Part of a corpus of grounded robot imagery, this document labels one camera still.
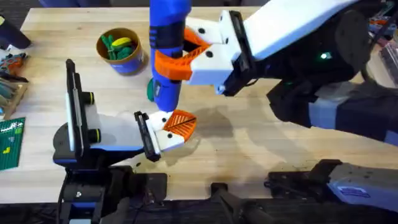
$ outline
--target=orange mesh pad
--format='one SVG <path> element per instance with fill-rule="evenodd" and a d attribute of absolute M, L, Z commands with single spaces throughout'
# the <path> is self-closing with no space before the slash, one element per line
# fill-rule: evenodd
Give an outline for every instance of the orange mesh pad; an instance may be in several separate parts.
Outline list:
<path fill-rule="evenodd" d="M 158 50 L 155 51 L 155 69 L 163 77 L 171 80 L 189 80 L 192 75 L 192 60 L 210 46 L 190 29 L 184 30 L 184 39 L 199 47 L 180 58 L 172 58 Z"/>
<path fill-rule="evenodd" d="M 197 126 L 197 118 L 188 112 L 174 110 L 163 130 L 183 136 L 186 142 Z"/>

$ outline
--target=wooden table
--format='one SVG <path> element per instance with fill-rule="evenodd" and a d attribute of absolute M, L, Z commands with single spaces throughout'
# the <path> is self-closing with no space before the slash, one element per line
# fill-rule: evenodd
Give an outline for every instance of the wooden table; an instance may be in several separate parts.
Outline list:
<path fill-rule="evenodd" d="M 247 17 L 257 8 L 234 9 Z M 190 16 L 216 20 L 220 11 L 194 8 Z M 84 90 L 95 92 L 99 113 L 157 111 L 146 98 L 150 67 L 135 77 L 122 77 L 97 55 L 97 38 L 115 27 L 135 30 L 149 52 L 148 8 L 30 10 L 22 26 L 34 43 L 23 71 L 30 87 L 13 116 L 26 116 L 25 135 L 19 167 L 0 172 L 0 203 L 57 200 L 65 173 L 52 162 L 52 138 L 66 120 L 67 58 L 75 61 Z M 155 164 L 144 161 L 137 171 L 167 173 L 167 198 L 189 199 L 207 198 L 212 182 L 227 182 L 241 197 L 268 197 L 262 183 L 270 170 L 308 170 L 324 158 L 398 169 L 394 146 L 279 121 L 266 98 L 276 83 L 260 80 L 234 98 L 215 95 L 211 86 L 183 85 L 178 108 L 197 115 L 196 133 L 184 147 Z M 135 166 L 138 159 L 123 164 Z"/>

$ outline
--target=yellow object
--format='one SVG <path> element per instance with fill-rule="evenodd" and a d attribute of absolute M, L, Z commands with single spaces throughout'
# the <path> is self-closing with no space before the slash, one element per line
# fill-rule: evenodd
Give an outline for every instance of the yellow object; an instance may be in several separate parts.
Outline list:
<path fill-rule="evenodd" d="M 95 130 L 97 132 L 97 142 L 100 141 L 100 132 L 98 132 L 98 129 Z"/>
<path fill-rule="evenodd" d="M 4 150 L 2 153 L 3 153 L 3 154 L 10 153 L 10 150 L 11 150 L 11 148 L 10 148 L 10 147 L 7 147 L 6 150 Z"/>
<path fill-rule="evenodd" d="M 119 47 L 119 46 L 126 45 L 126 44 L 130 44 L 130 43 L 131 43 L 131 39 L 130 39 L 130 38 L 128 38 L 128 37 L 122 37 L 122 38 L 119 38 L 119 39 L 115 40 L 115 41 L 112 43 L 112 46 L 113 46 L 113 47 Z"/>

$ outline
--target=blue power drill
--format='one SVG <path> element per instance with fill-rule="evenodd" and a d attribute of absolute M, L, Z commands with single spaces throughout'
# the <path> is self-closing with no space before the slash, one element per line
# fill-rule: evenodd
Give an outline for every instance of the blue power drill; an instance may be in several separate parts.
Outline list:
<path fill-rule="evenodd" d="M 191 11 L 191 5 L 191 0 L 150 1 L 150 64 L 155 102 L 162 111 L 176 109 L 181 81 L 170 80 L 156 71 L 155 51 L 159 50 L 172 58 L 182 57 L 185 18 Z"/>

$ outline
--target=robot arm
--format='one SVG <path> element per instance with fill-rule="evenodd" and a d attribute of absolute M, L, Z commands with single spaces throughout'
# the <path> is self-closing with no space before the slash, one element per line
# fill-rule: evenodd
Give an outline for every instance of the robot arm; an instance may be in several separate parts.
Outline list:
<path fill-rule="evenodd" d="M 277 78 L 280 83 L 267 97 L 282 121 L 398 145 L 398 121 L 391 112 L 398 97 L 372 83 L 348 82 L 370 58 L 368 17 L 379 7 L 369 12 L 364 6 L 369 5 L 357 0 L 271 0 L 245 21 L 234 11 L 223 11 L 218 21 L 188 17 L 184 31 L 169 33 L 184 36 L 188 54 L 169 57 L 151 45 L 152 71 L 173 82 L 214 85 L 216 94 L 225 96 L 252 80 Z M 151 4 L 151 14 L 155 8 Z M 154 88 L 161 110 L 177 106 L 179 91 L 167 94 L 161 82 Z M 160 99 L 173 103 L 165 108 Z"/>

